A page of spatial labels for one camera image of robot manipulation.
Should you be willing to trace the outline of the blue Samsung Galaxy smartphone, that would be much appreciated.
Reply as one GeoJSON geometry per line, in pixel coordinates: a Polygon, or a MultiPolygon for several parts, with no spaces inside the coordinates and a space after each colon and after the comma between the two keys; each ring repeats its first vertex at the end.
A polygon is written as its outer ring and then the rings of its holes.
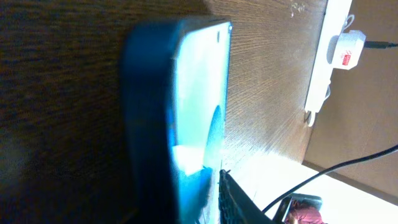
{"type": "Polygon", "coordinates": [[[219,17],[137,24],[120,59],[138,209],[133,223],[216,223],[233,25],[219,17]]]}

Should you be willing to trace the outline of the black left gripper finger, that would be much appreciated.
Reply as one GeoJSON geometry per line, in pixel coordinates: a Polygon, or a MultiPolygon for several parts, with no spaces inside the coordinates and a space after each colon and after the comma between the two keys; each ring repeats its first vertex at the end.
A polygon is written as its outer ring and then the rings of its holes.
{"type": "Polygon", "coordinates": [[[220,170],[218,208],[221,224],[274,224],[225,170],[220,170]]]}

